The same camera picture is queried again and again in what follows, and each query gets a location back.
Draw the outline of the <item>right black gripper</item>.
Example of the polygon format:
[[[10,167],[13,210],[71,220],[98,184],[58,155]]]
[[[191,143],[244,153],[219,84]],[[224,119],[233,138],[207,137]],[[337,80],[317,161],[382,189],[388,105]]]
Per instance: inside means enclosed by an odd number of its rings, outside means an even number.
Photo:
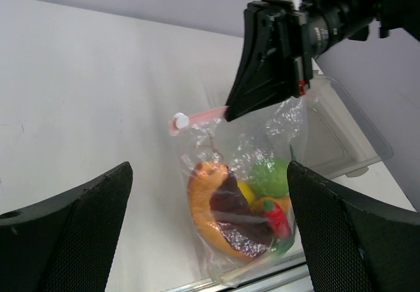
[[[304,95],[312,59],[327,50],[331,37],[320,0],[303,0],[298,10],[285,1],[254,1],[244,10],[244,29],[227,121]]]

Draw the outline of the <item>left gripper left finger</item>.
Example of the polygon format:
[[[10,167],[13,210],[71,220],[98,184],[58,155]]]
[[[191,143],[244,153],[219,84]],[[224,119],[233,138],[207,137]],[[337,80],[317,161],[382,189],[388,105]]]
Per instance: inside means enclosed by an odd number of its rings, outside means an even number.
[[[80,186],[1,215],[2,291],[104,291],[133,170],[124,162]]]

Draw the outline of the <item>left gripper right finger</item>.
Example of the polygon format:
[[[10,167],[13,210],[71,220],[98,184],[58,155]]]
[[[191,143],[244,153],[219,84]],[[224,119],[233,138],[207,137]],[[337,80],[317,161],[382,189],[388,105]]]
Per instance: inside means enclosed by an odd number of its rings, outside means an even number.
[[[419,213],[292,161],[289,195],[315,291],[418,291]]]

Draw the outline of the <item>red chili pepper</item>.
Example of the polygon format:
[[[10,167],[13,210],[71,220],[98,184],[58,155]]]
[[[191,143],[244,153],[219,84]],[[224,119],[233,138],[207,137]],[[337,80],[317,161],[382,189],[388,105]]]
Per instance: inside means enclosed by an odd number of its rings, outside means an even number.
[[[273,201],[263,203],[263,215],[269,227],[278,238],[285,238],[290,234],[289,223],[286,214],[280,206]]]

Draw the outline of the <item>green round vegetable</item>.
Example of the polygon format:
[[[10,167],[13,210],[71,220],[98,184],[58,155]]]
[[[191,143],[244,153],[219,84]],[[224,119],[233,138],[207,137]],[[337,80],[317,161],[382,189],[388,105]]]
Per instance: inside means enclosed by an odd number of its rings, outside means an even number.
[[[281,198],[289,193],[288,161],[271,157],[255,163],[249,171],[249,184],[258,196]]]

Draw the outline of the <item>yellow mango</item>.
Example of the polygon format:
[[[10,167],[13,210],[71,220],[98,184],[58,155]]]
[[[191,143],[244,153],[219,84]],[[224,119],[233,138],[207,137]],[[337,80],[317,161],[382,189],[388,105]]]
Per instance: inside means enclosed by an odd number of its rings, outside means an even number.
[[[244,198],[247,200],[248,204],[251,205],[252,203],[255,202],[256,200],[255,193],[252,191],[250,185],[246,181],[239,180],[238,188],[240,189],[240,192],[242,193]]]

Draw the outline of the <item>clear zip top bag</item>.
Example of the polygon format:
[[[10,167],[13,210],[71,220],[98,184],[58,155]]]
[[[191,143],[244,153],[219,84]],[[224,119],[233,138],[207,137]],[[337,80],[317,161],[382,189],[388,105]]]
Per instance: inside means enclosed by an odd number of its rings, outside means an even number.
[[[304,98],[234,121],[226,108],[177,113],[169,125],[195,231],[212,280],[235,287],[268,270],[293,247],[296,222],[287,181],[308,141]]]

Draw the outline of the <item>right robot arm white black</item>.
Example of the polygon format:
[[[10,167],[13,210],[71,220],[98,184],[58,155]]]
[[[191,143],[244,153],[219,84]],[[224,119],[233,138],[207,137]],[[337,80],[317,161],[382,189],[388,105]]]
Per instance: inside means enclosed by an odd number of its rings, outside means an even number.
[[[419,0],[256,0],[244,10],[240,65],[225,119],[298,98],[309,89],[313,60],[345,39],[365,41],[402,28],[419,37]]]

